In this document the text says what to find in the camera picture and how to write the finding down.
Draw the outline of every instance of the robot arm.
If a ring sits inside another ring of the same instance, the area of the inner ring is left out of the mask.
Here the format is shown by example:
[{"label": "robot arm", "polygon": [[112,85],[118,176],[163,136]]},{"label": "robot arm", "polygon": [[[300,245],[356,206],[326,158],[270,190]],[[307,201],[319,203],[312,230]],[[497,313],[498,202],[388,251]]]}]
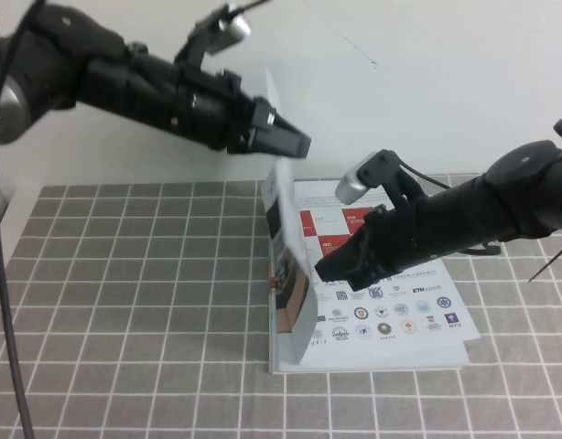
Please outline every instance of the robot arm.
[{"label": "robot arm", "polygon": [[344,245],[322,258],[316,265],[322,281],[346,280],[360,290],[479,244],[562,230],[562,150],[550,141],[521,146],[483,175],[433,197],[401,166],[393,151],[383,150],[342,179],[336,190],[342,202],[383,186],[394,209],[373,209]]},{"label": "robot arm", "polygon": [[[249,34],[243,16],[225,5],[196,25],[170,63],[142,44],[126,45],[76,9],[46,5],[22,37],[6,79],[0,144],[14,142],[48,111],[83,102],[214,150],[305,157],[310,139],[267,100],[244,94],[240,77],[200,68],[205,53]],[[0,59],[9,41],[0,38]]]}]

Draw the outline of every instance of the gray checkered mat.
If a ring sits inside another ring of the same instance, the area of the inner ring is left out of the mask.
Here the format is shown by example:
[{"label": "gray checkered mat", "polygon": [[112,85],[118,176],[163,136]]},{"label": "gray checkered mat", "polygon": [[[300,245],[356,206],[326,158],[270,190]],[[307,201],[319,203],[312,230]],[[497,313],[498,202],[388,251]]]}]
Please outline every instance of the gray checkered mat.
[{"label": "gray checkered mat", "polygon": [[43,188],[7,269],[39,439],[562,438],[562,260],[526,282],[562,235],[445,260],[482,333],[460,371],[274,376],[256,186]]}]

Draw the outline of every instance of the cable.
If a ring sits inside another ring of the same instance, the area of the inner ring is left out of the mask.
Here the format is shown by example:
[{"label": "cable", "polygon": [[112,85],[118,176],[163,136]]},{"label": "cable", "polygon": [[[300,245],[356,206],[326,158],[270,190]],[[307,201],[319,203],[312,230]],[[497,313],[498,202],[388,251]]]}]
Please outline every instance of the cable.
[{"label": "cable", "polygon": [[[13,63],[16,49],[20,43],[25,30],[29,23],[35,17],[38,10],[45,4],[45,0],[35,0],[31,7],[26,11],[21,19],[15,33],[10,39],[6,53],[0,65],[0,98],[5,86],[6,76]],[[33,424],[27,404],[27,396],[23,387],[23,378],[21,369],[18,364],[18,354],[16,352],[15,330],[13,329],[13,317],[10,311],[10,299],[8,296],[8,286],[6,284],[5,258],[3,256],[2,237],[0,235],[0,309],[3,316],[3,328],[5,331],[6,351],[8,353],[8,363],[10,365],[11,375],[13,379],[13,387],[15,389],[16,405],[20,415],[21,424],[23,425],[23,434],[26,439],[34,439]]]},{"label": "cable", "polygon": [[227,16],[228,21],[233,21],[235,17],[239,16],[240,14],[244,14],[245,12],[250,11],[251,9],[255,9],[260,5],[264,5],[265,3],[270,2],[271,0],[254,0],[252,3],[246,4],[244,6],[238,7],[231,11],[231,13]]},{"label": "cable", "polygon": [[437,181],[436,179],[434,179],[432,177],[428,177],[428,176],[426,176],[425,174],[422,174],[419,171],[415,171],[415,169],[413,167],[411,167],[410,165],[408,165],[407,163],[401,162],[401,166],[404,167],[405,169],[407,169],[410,173],[415,174],[419,178],[423,178],[424,180],[428,181],[432,185],[436,185],[436,186],[441,187],[443,189],[450,189],[450,187],[448,185],[446,185],[446,184],[444,184],[440,181]]}]

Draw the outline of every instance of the book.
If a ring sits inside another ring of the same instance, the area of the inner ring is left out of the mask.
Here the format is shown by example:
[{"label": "book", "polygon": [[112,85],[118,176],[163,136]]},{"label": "book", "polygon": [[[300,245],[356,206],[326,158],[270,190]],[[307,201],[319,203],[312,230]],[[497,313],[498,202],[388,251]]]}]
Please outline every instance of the book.
[{"label": "book", "polygon": [[369,191],[350,206],[336,181],[295,182],[278,159],[261,187],[271,237],[270,370],[274,373],[455,368],[478,338],[441,260],[418,265],[361,291],[323,283],[316,262],[340,247],[384,204]]}]

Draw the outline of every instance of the wall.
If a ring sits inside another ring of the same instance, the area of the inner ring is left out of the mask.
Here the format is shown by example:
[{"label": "wall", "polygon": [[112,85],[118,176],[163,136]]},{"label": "wall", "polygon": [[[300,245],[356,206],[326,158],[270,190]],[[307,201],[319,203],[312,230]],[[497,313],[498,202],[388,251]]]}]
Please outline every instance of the wall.
[{"label": "wall", "polygon": [[[168,59],[217,0],[67,0]],[[0,32],[28,0],[0,0]],[[206,64],[264,93],[313,138],[299,177],[340,175],[390,148],[426,172],[485,170],[550,138],[562,117],[562,0],[275,0],[254,36]],[[0,150],[5,184],[263,177],[265,157],[229,157],[80,106]]]}]

